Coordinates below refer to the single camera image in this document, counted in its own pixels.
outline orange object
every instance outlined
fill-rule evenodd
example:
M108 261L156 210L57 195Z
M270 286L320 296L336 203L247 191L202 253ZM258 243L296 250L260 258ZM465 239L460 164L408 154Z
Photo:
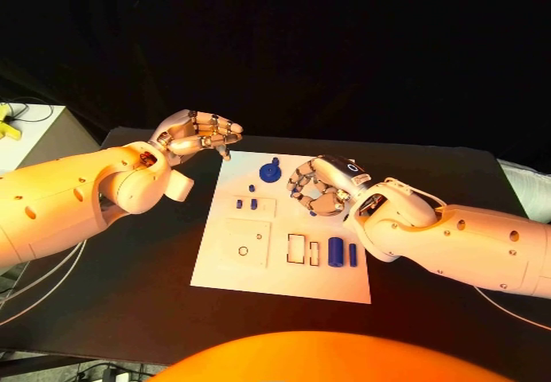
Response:
M153 382L508 380L443 353L348 333L283 332L231 341L175 364Z

